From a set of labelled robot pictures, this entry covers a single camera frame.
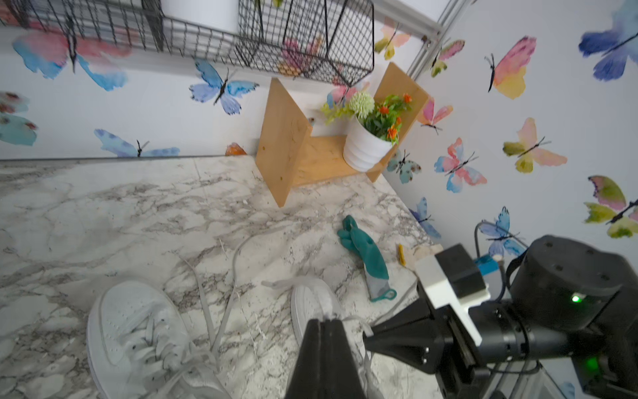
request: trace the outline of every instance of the white sneaker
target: white sneaker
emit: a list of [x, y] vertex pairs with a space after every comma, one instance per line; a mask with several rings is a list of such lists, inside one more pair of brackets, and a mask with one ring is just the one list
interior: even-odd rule
[[304, 283], [293, 286], [290, 296], [292, 329], [297, 343], [301, 346], [306, 325], [311, 319], [341, 317], [343, 309], [330, 287], [320, 278], [306, 277]]
[[121, 281], [96, 300], [87, 357], [103, 399], [230, 399], [173, 302], [139, 280]]

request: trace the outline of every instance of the blue butterfly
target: blue butterfly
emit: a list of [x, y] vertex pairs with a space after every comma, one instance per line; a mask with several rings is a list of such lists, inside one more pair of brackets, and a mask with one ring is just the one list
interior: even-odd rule
[[195, 60], [195, 66], [199, 72], [202, 72], [202, 79], [204, 79], [206, 83], [192, 85], [190, 87], [193, 93], [191, 98], [195, 101], [205, 103], [216, 96], [213, 105], [221, 100], [221, 106], [228, 115], [238, 114], [241, 110], [241, 105], [239, 105], [236, 98], [241, 98], [244, 94], [250, 93], [259, 86], [257, 83], [248, 82], [246, 80], [233, 80], [229, 82], [228, 75], [226, 75], [226, 79], [222, 81], [215, 68], [201, 59]]
[[152, 151], [144, 151], [144, 147], [149, 142], [146, 142], [143, 146], [140, 146], [140, 142], [137, 142], [137, 148], [133, 144], [130, 144], [118, 136], [111, 134], [103, 129], [95, 129], [95, 136], [102, 141], [102, 147], [104, 151], [110, 151], [117, 155], [118, 158], [133, 158], [141, 156], [178, 156], [179, 148], [171, 147], [164, 149], [154, 149]]
[[496, 220], [496, 225], [498, 228], [490, 225], [482, 225], [479, 227], [481, 233], [490, 236], [488, 240], [494, 241], [492, 245], [489, 246], [489, 255], [501, 255], [505, 254], [505, 250], [507, 250], [510, 254], [514, 256], [519, 256], [522, 254], [525, 249], [513, 240], [513, 235], [510, 233], [510, 213], [506, 207], [503, 207], [501, 210], [501, 214], [498, 215], [498, 220]]
[[415, 212], [411, 209], [410, 212], [412, 212], [412, 216], [414, 216], [417, 219], [417, 221], [419, 222], [421, 227], [423, 227], [423, 229], [426, 231], [428, 236], [433, 238], [441, 238], [441, 234], [439, 234], [439, 232], [436, 231], [434, 226], [432, 226], [430, 222], [428, 221], [428, 220], [434, 220], [434, 219], [430, 219], [430, 216], [427, 215], [427, 200], [425, 197], [421, 198], [421, 202], [417, 204], [417, 211]]
[[406, 154], [405, 150], [403, 150], [403, 159], [401, 159], [401, 155], [399, 155], [399, 151], [397, 151], [394, 153], [390, 162], [388, 162], [388, 172], [392, 172], [396, 169], [403, 184], [412, 181], [413, 173], [421, 173], [421, 167], [418, 163], [405, 160], [408, 155], [410, 154]]

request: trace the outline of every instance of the black cable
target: black cable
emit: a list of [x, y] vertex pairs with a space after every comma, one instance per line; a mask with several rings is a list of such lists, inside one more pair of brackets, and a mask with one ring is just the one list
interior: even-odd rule
[[505, 268], [501, 266], [501, 264], [498, 264], [498, 271], [501, 272], [501, 292], [498, 294], [494, 302], [500, 302], [503, 300], [503, 296], [505, 296], [505, 286], [507, 284], [506, 283], [507, 277], [505, 276]]
[[497, 370], [495, 368], [491, 368], [491, 367], [486, 367], [489, 371], [493, 372], [493, 373], [499, 373], [499, 374], [523, 374], [523, 375], [529, 375], [529, 374], [536, 374], [540, 371], [540, 361], [536, 360], [536, 367], [532, 368], [531, 370], [524, 370], [524, 371], [520, 371], [520, 372], [510, 372], [510, 371], [506, 371], [506, 370]]
[[[490, 223], [486, 220], [482, 220], [481, 222], [479, 222], [476, 227], [474, 227], [474, 245], [476, 247], [476, 251], [477, 251], [477, 259], [480, 258], [480, 249], [479, 249], [479, 228], [483, 225], [490, 225], [493, 227], [496, 227], [498, 230], [504, 232], [505, 234], [510, 234], [509, 231], [502, 229], [501, 227], [495, 225], [494, 223]], [[518, 237], [514, 237], [512, 236], [513, 239], [515, 239], [516, 241], [518, 241], [519, 244], [523, 245], [525, 248], [529, 248], [529, 246], [522, 242]], [[498, 296], [496, 297], [496, 299], [494, 300], [494, 302], [500, 302], [503, 299], [503, 296], [505, 295], [505, 287], [509, 287], [509, 281], [507, 279], [507, 276], [505, 274], [505, 269], [503, 268], [503, 266], [501, 266], [500, 264], [498, 265], [498, 271], [501, 273], [501, 292], [498, 294]]]

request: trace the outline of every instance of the wooden shelf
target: wooden shelf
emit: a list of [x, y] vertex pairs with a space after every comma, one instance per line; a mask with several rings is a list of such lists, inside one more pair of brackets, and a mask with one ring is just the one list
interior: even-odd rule
[[[302, 149], [297, 175], [292, 185], [297, 187], [360, 174], [361, 172], [352, 169], [343, 159], [345, 145], [346, 136], [309, 137]], [[383, 165], [377, 163], [368, 173], [382, 168]]]
[[[366, 172], [372, 182], [381, 175], [429, 99], [419, 85], [390, 63], [376, 90], [375, 101], [381, 102], [390, 94], [404, 93], [412, 97], [412, 111], [401, 114], [403, 127], [399, 132], [399, 143]], [[255, 161], [280, 207], [286, 203], [293, 187], [360, 173], [343, 159], [346, 136], [310, 137], [312, 131], [313, 127], [295, 100], [279, 79], [272, 78]]]

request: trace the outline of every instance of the white bracket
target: white bracket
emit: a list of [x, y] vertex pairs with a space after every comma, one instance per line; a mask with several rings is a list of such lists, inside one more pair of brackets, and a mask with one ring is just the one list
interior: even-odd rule
[[474, 344], [478, 347], [483, 338], [476, 325], [470, 318], [469, 309], [478, 306], [490, 298], [487, 285], [484, 290], [475, 292], [459, 299], [445, 276], [443, 269], [436, 260], [435, 255], [430, 255], [416, 261], [415, 269], [417, 277], [426, 292], [427, 298], [435, 309], [450, 305], [458, 316], [465, 330], [470, 334]]

